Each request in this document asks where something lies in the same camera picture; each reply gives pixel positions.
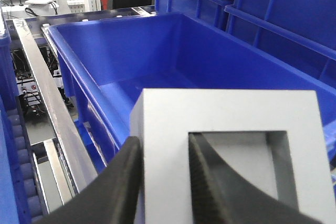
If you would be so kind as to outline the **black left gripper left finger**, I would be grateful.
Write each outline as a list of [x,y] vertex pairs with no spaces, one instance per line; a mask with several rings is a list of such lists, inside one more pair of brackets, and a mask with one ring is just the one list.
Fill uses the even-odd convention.
[[38,223],[133,223],[141,178],[141,143],[129,136],[91,184]]

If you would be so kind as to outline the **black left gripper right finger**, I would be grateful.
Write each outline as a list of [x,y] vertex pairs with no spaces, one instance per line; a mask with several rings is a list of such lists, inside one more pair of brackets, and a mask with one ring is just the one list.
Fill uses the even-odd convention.
[[188,156],[195,223],[319,223],[246,180],[202,133],[189,134]]

